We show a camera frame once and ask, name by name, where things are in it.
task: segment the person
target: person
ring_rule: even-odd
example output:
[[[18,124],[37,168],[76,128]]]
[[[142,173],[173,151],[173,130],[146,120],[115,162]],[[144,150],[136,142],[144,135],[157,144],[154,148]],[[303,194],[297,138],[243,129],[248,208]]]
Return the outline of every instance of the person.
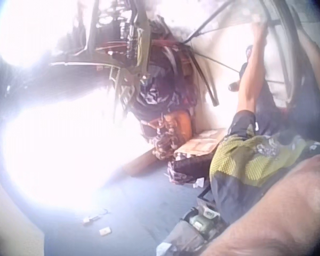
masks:
[[[217,210],[231,226],[205,256],[300,255],[320,235],[320,71],[313,72],[320,70],[320,53],[302,26],[297,29],[307,57],[318,55],[303,65],[303,84],[286,122],[264,83],[267,25],[253,26],[237,113],[210,167]]]

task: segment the blue floor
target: blue floor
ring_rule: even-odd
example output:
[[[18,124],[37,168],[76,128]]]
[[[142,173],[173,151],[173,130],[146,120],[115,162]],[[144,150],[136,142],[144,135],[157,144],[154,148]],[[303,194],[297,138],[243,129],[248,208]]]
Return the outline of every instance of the blue floor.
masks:
[[[202,192],[192,185],[171,184],[163,174],[166,167],[166,163],[155,164],[141,177],[123,175],[101,189],[97,203],[111,214],[90,226],[82,225],[83,216],[60,213],[45,232],[45,256],[155,255],[156,246],[196,206]],[[112,233],[101,237],[99,229],[104,227]]]

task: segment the bright light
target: bright light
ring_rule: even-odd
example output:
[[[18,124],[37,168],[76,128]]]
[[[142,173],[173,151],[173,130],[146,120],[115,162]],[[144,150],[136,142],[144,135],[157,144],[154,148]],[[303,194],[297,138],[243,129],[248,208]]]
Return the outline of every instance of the bright light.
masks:
[[[8,0],[0,16],[0,54],[28,67],[72,30],[77,0]]]
[[[149,149],[133,116],[120,127],[106,119],[112,113],[106,99],[97,90],[27,109],[8,124],[6,168],[23,194],[44,205],[82,208],[114,170]]]

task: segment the hand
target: hand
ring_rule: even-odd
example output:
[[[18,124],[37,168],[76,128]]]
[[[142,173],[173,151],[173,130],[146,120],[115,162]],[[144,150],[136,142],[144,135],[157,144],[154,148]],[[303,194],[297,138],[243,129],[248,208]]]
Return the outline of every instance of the hand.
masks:
[[[254,23],[252,25],[252,32],[254,34],[254,42],[266,44],[266,37],[268,35],[267,23]]]

